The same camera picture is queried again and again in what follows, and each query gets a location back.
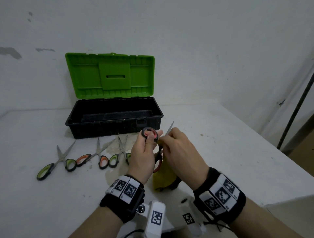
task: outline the person's right arm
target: person's right arm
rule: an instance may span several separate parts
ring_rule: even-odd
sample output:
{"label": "person's right arm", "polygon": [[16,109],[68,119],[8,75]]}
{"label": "person's right arm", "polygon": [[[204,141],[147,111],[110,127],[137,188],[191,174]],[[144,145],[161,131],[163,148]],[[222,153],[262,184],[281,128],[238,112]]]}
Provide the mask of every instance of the person's right arm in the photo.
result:
{"label": "person's right arm", "polygon": [[[173,171],[193,191],[204,183],[209,167],[183,132],[175,127],[158,143]],[[302,237],[248,198],[230,228],[240,238]]]}

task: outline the person's right hand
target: person's right hand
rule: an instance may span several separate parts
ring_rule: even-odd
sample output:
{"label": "person's right hand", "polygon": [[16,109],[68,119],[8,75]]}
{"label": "person's right hand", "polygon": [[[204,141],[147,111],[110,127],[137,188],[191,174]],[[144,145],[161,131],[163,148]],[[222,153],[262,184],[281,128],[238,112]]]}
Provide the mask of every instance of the person's right hand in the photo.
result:
{"label": "person's right hand", "polygon": [[160,137],[158,143],[163,146],[168,164],[182,181],[193,191],[203,184],[209,167],[183,132],[174,127],[168,135]]}

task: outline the toolbox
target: toolbox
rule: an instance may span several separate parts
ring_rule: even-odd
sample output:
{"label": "toolbox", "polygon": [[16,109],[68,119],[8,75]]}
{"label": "toolbox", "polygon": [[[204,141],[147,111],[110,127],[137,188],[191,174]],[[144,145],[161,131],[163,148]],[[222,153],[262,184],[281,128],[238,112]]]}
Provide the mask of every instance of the toolbox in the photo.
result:
{"label": "toolbox", "polygon": [[66,126],[75,139],[160,128],[164,116],[155,99],[153,56],[66,53],[78,100]]}

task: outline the table surface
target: table surface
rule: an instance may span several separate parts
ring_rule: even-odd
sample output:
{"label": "table surface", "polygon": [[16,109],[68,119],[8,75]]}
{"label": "table surface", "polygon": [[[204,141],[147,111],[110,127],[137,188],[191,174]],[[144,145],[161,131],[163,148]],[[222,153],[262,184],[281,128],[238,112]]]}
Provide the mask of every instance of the table surface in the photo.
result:
{"label": "table surface", "polygon": [[[266,206],[314,194],[314,178],[219,104],[160,107],[166,131],[173,120],[192,141],[209,166],[230,177],[257,204]],[[71,110],[12,111],[0,119],[0,233],[3,237],[67,237],[98,206],[108,186],[126,173],[120,161],[115,169],[98,168],[94,157],[74,172],[58,165],[44,181],[38,171],[57,161],[56,145],[64,152],[74,141],[65,126]],[[131,150],[136,134],[129,134]],[[116,136],[101,137],[101,144]],[[77,140],[67,158],[96,151],[96,138]],[[102,154],[117,153],[117,140]],[[166,204],[163,231],[184,226],[178,214],[183,197],[193,195],[183,182],[174,191],[152,191],[145,185],[145,203]],[[142,228],[136,216],[118,237]]]}

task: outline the black wrist strap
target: black wrist strap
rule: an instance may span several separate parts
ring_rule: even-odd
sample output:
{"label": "black wrist strap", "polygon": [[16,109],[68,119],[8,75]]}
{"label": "black wrist strap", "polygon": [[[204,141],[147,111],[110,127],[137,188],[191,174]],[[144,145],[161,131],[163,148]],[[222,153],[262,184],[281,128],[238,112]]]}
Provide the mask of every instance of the black wrist strap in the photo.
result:
{"label": "black wrist strap", "polygon": [[99,206],[108,207],[123,223],[127,223],[134,218],[137,207],[144,202],[144,192],[144,185],[137,179],[129,175],[121,176],[107,189]]}
{"label": "black wrist strap", "polygon": [[242,212],[246,203],[244,193],[225,175],[210,168],[205,182],[194,191],[195,206],[210,223],[218,220],[232,223]]}

